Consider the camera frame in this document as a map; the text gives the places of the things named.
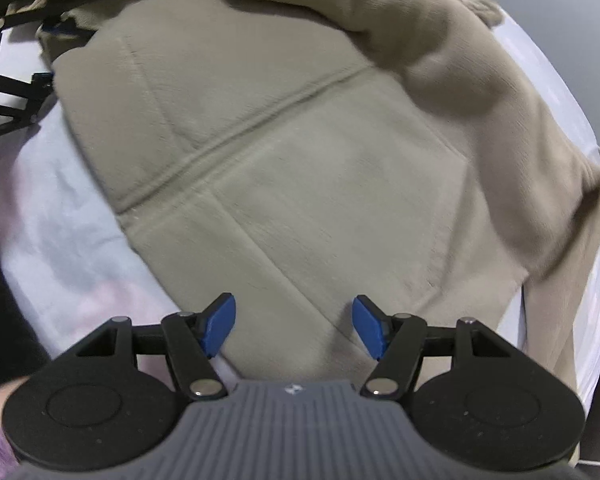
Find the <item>black circular pad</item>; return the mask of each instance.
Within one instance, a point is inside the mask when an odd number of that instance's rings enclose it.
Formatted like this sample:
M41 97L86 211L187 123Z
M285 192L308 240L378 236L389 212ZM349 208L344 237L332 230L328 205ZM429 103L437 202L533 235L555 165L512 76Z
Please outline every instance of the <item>black circular pad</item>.
M474 358L423 384L410 403L421 436L479 468L517 472L568 458L584 427L578 397L538 365Z
M171 432L183 406L159 380L111 358L53 362L8 399L3 427L20 460L62 471L129 462Z
M46 404L46 412L68 428L96 426L116 416L122 405L113 388L99 384L77 384L54 393Z

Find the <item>beige hoodie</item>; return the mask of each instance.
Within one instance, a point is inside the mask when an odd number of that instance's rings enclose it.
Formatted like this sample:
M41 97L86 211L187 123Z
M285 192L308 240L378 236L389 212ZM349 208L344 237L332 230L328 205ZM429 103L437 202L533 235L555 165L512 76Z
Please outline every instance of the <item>beige hoodie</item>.
M77 16L101 26L54 63L75 139L181 308L235 294L239 372L359 382L355 295L495 327L523 285L529 354L574 385L600 168L461 0L99 0Z

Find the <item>gray gripper base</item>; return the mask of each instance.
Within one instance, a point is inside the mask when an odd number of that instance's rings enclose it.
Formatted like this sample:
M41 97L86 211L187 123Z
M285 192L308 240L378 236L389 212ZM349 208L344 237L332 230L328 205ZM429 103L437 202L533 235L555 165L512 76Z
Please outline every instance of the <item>gray gripper base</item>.
M225 399L191 404L167 439L125 465L66 473L25 463L8 480L583 478L565 463L501 474L455 462L416 433L398 404L364 399L347 381L244 381Z

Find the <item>blue gripper pad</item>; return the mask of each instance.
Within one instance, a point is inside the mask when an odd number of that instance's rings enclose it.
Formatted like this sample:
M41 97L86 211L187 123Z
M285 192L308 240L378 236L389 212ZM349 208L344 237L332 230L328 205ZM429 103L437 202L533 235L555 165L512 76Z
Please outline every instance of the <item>blue gripper pad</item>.
M215 357L235 324L235 298L225 292L198 314L200 346L207 358Z
M383 320L378 319L365 304L370 301L366 296L357 296L351 305L353 327L365 344L366 350L373 359L379 360L386 351L387 343Z

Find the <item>white fabric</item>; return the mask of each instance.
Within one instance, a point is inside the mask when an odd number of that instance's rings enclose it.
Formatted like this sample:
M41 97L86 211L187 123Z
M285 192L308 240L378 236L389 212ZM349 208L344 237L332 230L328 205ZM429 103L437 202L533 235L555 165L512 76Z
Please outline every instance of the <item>white fabric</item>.
M508 16L495 34L566 135L600 160L584 114L535 44ZM28 80L33 72L48 70L33 35L31 26L4 34L0 74ZM8 103L2 97L0 102ZM149 324L176 310L126 243L72 142L59 104L39 126L0 138L0 259L18 304L52 356L111 316ZM524 345L520 293L498 331ZM600 252L576 316L574 347L578 393L588 409L600 374ZM216 366L223 379L235 381L226 364L218 360Z

